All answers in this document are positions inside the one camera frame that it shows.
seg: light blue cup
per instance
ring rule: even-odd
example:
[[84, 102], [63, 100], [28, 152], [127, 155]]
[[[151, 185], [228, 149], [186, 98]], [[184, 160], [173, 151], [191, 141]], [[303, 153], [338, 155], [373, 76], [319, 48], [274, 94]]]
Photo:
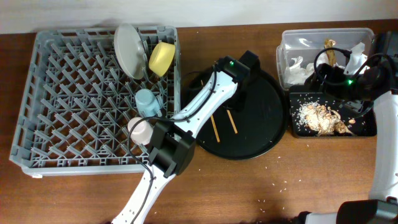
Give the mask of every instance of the light blue cup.
[[162, 116], [160, 105], [153, 92], [148, 89], [141, 89], [136, 93], [136, 105], [141, 117]]

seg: black plate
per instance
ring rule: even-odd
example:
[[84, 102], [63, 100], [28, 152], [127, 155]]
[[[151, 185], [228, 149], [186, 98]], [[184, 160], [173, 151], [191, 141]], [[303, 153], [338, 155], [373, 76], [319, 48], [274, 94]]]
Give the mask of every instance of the black plate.
[[[341, 115], [342, 122], [345, 123], [346, 126], [351, 125], [348, 129], [352, 131], [357, 137], [360, 136], [375, 136], [377, 134], [376, 128], [376, 120], [374, 117], [373, 110], [370, 110], [364, 116], [360, 116], [355, 118], [354, 124], [349, 124], [349, 118], [354, 118], [355, 113], [351, 110], [342, 107], [338, 107], [338, 102], [324, 93], [309, 91], [305, 86], [292, 86], [289, 89], [289, 101], [290, 101], [290, 112], [292, 115], [292, 127], [293, 127], [293, 135], [296, 138], [301, 137], [317, 137], [318, 132], [312, 131], [310, 128], [306, 128], [304, 125], [299, 125], [299, 108], [302, 104], [309, 102], [316, 102], [320, 105], [330, 106], [332, 110], [339, 112]], [[351, 134], [344, 133], [340, 134], [335, 132], [334, 135], [328, 137], [355, 137]]]
[[[202, 74], [190, 86], [198, 86]], [[220, 143], [217, 143], [211, 119], [202, 127], [197, 142], [206, 151], [226, 159], [250, 159], [274, 147], [285, 133], [289, 108], [284, 92], [268, 73], [260, 71], [248, 86], [248, 95], [242, 111], [231, 111], [238, 133], [235, 134], [226, 109], [220, 106], [213, 117]]]

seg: white wall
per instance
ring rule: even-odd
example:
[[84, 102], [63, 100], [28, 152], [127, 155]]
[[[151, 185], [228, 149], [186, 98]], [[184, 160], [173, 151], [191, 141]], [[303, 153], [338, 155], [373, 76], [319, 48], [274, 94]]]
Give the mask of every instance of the white wall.
[[0, 0], [0, 33], [67, 27], [176, 27], [397, 19], [398, 0]]

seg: plastic dish rack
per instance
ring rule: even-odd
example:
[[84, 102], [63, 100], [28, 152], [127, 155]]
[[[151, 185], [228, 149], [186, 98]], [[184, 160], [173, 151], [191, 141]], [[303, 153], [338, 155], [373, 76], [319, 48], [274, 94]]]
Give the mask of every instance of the plastic dish rack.
[[143, 172], [146, 148], [126, 147], [137, 116], [134, 94], [155, 93], [162, 114], [180, 110], [180, 45], [174, 27], [137, 29], [149, 58], [159, 41], [175, 44], [163, 77], [129, 78], [116, 60], [115, 29], [48, 30], [36, 36], [10, 160], [32, 177]]

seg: wooden table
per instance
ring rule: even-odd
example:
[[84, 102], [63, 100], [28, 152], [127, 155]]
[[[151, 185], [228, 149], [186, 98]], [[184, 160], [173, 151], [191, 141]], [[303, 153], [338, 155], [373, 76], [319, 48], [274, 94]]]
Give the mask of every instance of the wooden table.
[[[284, 30], [332, 27], [380, 33], [397, 30], [398, 22], [178, 29], [182, 71], [201, 70], [219, 57], [239, 58], [251, 50], [276, 77], [275, 50]], [[33, 179], [8, 160], [34, 37], [0, 35], [1, 223], [106, 223], [125, 206], [142, 174]], [[296, 139], [290, 131], [266, 155], [246, 161], [228, 161], [197, 147], [189, 167], [166, 186], [146, 222], [239, 223], [294, 217], [306, 210], [335, 212], [345, 201], [367, 199], [375, 149], [376, 137]]]

